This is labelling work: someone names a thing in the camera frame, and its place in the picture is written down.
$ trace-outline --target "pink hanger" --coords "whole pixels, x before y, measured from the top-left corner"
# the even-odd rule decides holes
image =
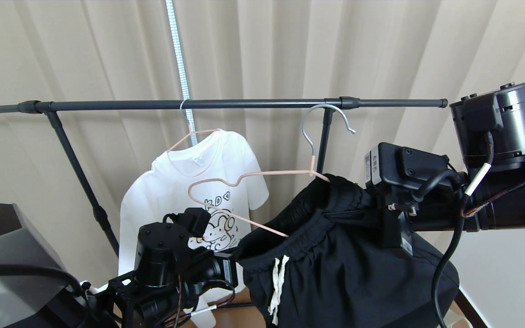
[[[182,108],[182,106],[184,106],[184,103],[185,101],[188,100],[188,98],[184,99],[181,104],[180,104],[180,110]],[[201,130],[201,131],[192,131],[191,130],[191,125],[188,124],[188,129],[190,131],[190,133],[186,134],[185,137],[183,137],[181,140],[179,140],[178,142],[176,142],[173,146],[171,146],[166,152],[170,152],[171,150],[173,150],[173,148],[177,147],[180,143],[182,143],[184,140],[188,139],[191,135],[193,134],[198,134],[198,133],[208,133],[208,132],[214,132],[214,131],[221,131],[220,128],[217,128],[217,129],[204,129],[204,130]]]
[[[199,204],[202,204],[206,207],[206,209],[208,208],[214,208],[215,210],[219,210],[220,212],[223,212],[227,215],[230,215],[230,216],[233,216],[235,218],[239,218],[241,220],[244,220],[252,225],[255,225],[255,226],[258,226],[259,228],[263,228],[265,230],[268,230],[272,233],[276,233],[277,235],[279,236],[283,236],[283,237],[288,237],[288,235],[286,235],[285,233],[282,233],[280,231],[277,231],[275,229],[272,229],[272,228],[269,228],[268,226],[264,226],[262,224],[259,224],[259,223],[256,223],[254,221],[251,221],[251,220],[248,220],[246,218],[242,218],[242,216],[238,216],[236,214],[233,214],[227,210],[223,210],[219,207],[215,207],[215,206],[212,206],[212,205],[209,205],[209,204],[206,204],[204,203],[203,201],[200,201],[198,199],[196,199],[196,197],[194,197],[192,194],[191,194],[191,190],[193,187],[195,187],[196,185],[201,185],[202,183],[206,183],[206,182],[214,182],[214,181],[220,181],[222,182],[223,184],[225,185],[228,185],[230,187],[236,187],[240,181],[242,181],[243,178],[245,177],[248,177],[248,176],[267,176],[267,175],[286,175],[286,174],[309,174],[309,176],[315,176],[315,177],[318,177],[320,179],[323,179],[327,182],[329,182],[329,179],[327,177],[325,177],[323,174],[319,174],[317,173],[315,170],[314,170],[314,167],[315,167],[315,149],[313,147],[313,143],[311,141],[311,139],[309,139],[309,136],[307,135],[307,133],[305,133],[305,129],[304,129],[304,122],[305,122],[305,118],[307,117],[307,115],[317,109],[317,108],[330,108],[330,109],[333,109],[335,110],[336,112],[339,112],[341,114],[341,116],[344,118],[344,122],[345,122],[345,126],[346,128],[348,128],[348,131],[352,132],[352,133],[356,133],[355,130],[353,130],[352,128],[350,128],[350,123],[348,122],[348,118],[346,118],[344,112],[342,112],[341,109],[339,109],[338,107],[336,106],[333,106],[331,104],[318,104],[318,105],[315,105],[313,106],[312,108],[309,108],[309,110],[304,114],[302,120],[301,120],[301,131],[303,132],[303,135],[305,137],[305,139],[307,139],[307,141],[309,142],[309,144],[311,145],[311,168],[309,170],[287,170],[287,171],[266,171],[266,172],[251,172],[249,174],[242,174],[241,176],[238,177],[238,180],[236,180],[235,183],[229,183],[228,181],[225,181],[223,179],[219,179],[219,178],[214,178],[214,179],[206,179],[206,180],[200,180],[200,181],[196,181],[194,183],[192,183],[190,185],[190,187],[188,188],[188,195],[190,196],[190,199],[192,199],[193,201],[195,201],[196,203],[199,203]]]

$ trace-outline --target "white t-shirt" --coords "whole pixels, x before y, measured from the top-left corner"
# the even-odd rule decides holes
[[[119,235],[119,275],[134,269],[139,228],[152,222],[161,222],[168,213],[183,213],[188,207],[203,207],[188,196],[190,184],[212,178],[235,183],[248,172],[260,172],[260,166],[246,139],[231,131],[215,131],[188,149],[163,153],[154,160],[151,170],[131,185],[121,203],[121,230]],[[192,189],[196,199],[248,218],[248,209],[254,210],[268,198],[264,177],[250,176],[237,187],[219,181],[196,185]],[[251,231],[248,222],[227,216],[208,208],[212,218],[203,239],[190,238],[189,247],[206,247],[221,251],[234,247]],[[239,286],[244,288],[242,268],[237,264]],[[212,302],[228,295],[215,288],[204,294]]]

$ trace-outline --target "clothing rack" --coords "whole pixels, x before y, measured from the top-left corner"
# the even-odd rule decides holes
[[[359,99],[355,97],[339,97],[326,99],[235,99],[235,100],[191,100],[183,102],[187,108],[195,109],[219,109],[219,108],[310,108],[317,104],[331,104],[341,110],[350,110],[361,107],[438,107],[445,108],[448,105],[446,99]],[[62,127],[62,121],[58,112],[69,112],[75,110],[180,110],[182,100],[114,100],[114,101],[91,101],[91,102],[40,102],[30,100],[14,105],[0,106],[0,113],[26,113],[45,114],[50,125],[58,136],[64,152],[70,162],[90,205],[93,216],[104,231],[108,242],[118,257],[118,241],[108,221],[107,212],[98,203],[94,191],[90,186],[82,166],[72,149],[72,145]],[[318,173],[323,172],[325,154],[327,152],[327,141],[329,129],[333,120],[333,109],[325,108],[323,113],[323,128],[321,130],[321,143],[317,155]]]

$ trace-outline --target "beige curtain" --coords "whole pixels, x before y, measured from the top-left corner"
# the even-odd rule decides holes
[[[442,98],[525,81],[525,1],[175,2],[194,99]],[[181,99],[165,3],[0,2],[0,104]],[[198,129],[244,135],[263,170],[307,168],[302,110],[195,110]],[[335,116],[325,171],[363,184],[363,156],[386,141],[448,154],[462,168],[448,109],[362,108]],[[61,113],[118,235],[133,181],[187,133],[169,111]],[[308,132],[319,144],[321,113]],[[265,222],[309,182],[270,177]],[[102,285],[117,259],[43,115],[0,114],[0,201],[17,203],[78,278]],[[446,237],[427,235],[440,248]]]

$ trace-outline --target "graphic print on shirt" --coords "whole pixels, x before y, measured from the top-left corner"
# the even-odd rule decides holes
[[[213,200],[206,199],[204,203],[224,209],[227,212],[232,212],[234,209],[223,207],[223,201],[230,201],[230,192],[225,192],[224,195],[216,196]],[[203,246],[212,251],[221,251],[229,247],[234,247],[238,244],[237,233],[238,226],[236,225],[236,218],[228,215],[220,210],[205,206],[212,218],[208,222],[206,232],[203,238],[196,238],[196,246]]]

